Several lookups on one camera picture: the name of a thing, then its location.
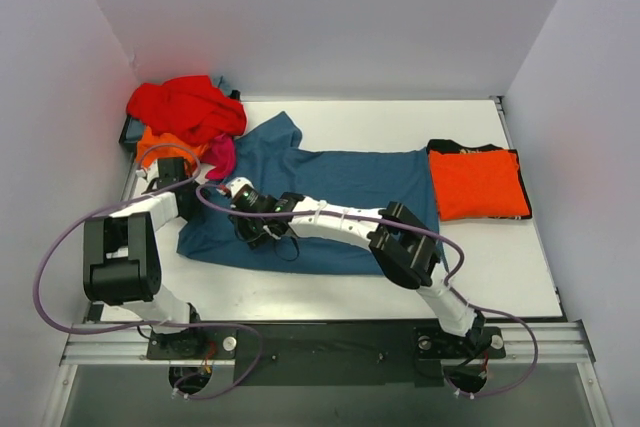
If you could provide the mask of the teal blue t shirt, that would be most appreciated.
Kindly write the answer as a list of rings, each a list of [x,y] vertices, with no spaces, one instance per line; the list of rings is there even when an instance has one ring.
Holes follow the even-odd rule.
[[[240,137],[234,175],[263,194],[308,195],[334,205],[383,208],[404,204],[438,231],[436,200],[424,150],[349,152],[301,149],[302,131],[280,113]],[[257,249],[245,245],[228,217],[204,208],[179,233],[177,252],[191,260],[244,269],[320,275],[381,275],[374,257],[358,247],[322,240],[285,239]]]

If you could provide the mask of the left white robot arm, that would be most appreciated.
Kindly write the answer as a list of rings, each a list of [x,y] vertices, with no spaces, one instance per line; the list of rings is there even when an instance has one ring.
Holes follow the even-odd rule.
[[[196,308],[163,285],[155,234],[176,218],[195,215],[198,183],[188,179],[181,157],[156,165],[144,200],[84,222],[83,288],[90,301],[122,307],[150,321],[156,333],[171,334],[170,347],[193,359],[205,349],[206,335],[191,325],[200,320]]]

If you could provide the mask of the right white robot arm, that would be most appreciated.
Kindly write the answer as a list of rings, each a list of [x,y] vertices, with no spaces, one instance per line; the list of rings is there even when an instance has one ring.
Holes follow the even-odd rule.
[[[276,199],[246,180],[227,196],[236,232],[252,249],[283,237],[359,247],[373,255],[390,282],[417,292],[436,315],[451,352],[469,356],[481,346],[482,314],[453,292],[434,233],[403,204],[362,210],[297,193]]]

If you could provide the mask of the orange crumpled t shirt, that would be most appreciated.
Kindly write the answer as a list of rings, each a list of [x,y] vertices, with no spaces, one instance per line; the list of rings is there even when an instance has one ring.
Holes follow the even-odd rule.
[[[186,162],[186,173],[192,175],[197,165],[195,158],[201,159],[209,146],[209,143],[189,145],[171,133],[155,135],[150,127],[146,127],[137,143],[136,162],[149,169],[161,158],[182,157]]]

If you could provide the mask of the pink t shirt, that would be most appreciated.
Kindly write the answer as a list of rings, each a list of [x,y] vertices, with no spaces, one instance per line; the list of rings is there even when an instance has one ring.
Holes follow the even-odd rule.
[[[219,181],[231,174],[236,166],[234,140],[227,134],[214,138],[210,147],[202,156],[202,162],[212,168],[206,173],[208,180]]]

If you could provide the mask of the red t shirt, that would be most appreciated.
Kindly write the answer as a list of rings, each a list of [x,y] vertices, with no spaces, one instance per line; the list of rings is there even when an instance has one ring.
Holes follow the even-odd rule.
[[[206,144],[221,135],[240,136],[247,127],[242,103],[204,75],[143,83],[130,97],[126,112],[154,135],[169,133],[189,145]]]

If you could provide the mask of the light blue t shirt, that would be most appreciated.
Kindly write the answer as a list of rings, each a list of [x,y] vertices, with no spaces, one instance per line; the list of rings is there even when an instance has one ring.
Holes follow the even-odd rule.
[[[230,82],[223,76],[212,76],[210,78],[214,87],[219,89],[225,96],[230,97],[233,92],[233,87]]]

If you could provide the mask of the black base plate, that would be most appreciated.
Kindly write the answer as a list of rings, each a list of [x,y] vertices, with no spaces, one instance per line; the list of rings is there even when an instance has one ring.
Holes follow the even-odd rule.
[[[463,337],[434,320],[223,323],[177,334],[153,333],[146,356],[172,362],[169,382],[201,393],[214,368],[229,363],[241,386],[382,386],[458,382],[472,392],[488,364],[505,358],[502,332],[480,326]]]

